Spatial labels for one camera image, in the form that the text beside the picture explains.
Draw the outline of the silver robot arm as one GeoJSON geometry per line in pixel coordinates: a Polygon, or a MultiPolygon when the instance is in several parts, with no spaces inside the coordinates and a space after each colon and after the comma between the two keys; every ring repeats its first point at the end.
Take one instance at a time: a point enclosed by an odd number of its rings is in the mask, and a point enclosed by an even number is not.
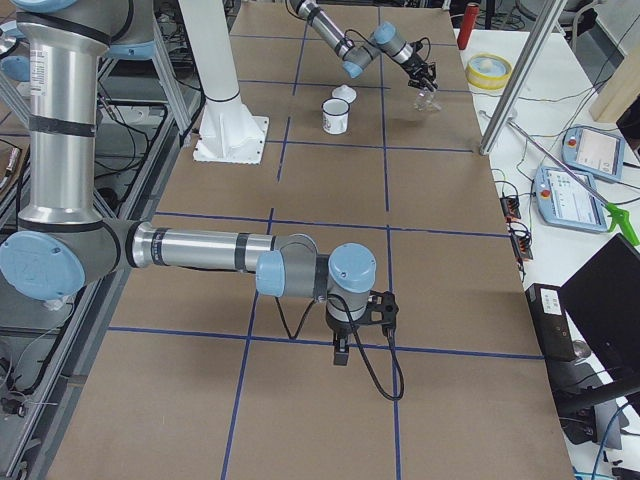
{"type": "Polygon", "coordinates": [[[381,54],[400,66],[408,76],[408,86],[420,91],[435,92],[436,65],[423,59],[418,52],[426,38],[407,41],[390,22],[379,24],[362,42],[356,43],[343,32],[315,1],[285,1],[292,15],[303,20],[323,39],[342,61],[350,78],[359,77],[381,54]]]}
{"type": "Polygon", "coordinates": [[[93,204],[97,74],[111,49],[155,49],[149,1],[20,1],[30,45],[31,187],[18,230],[1,246],[1,271],[21,294],[57,300],[126,267],[177,266],[255,277],[265,296],[326,306],[334,361],[372,312],[376,261],[357,243],[322,255],[303,234],[271,236],[156,228],[105,218],[93,204]]]}

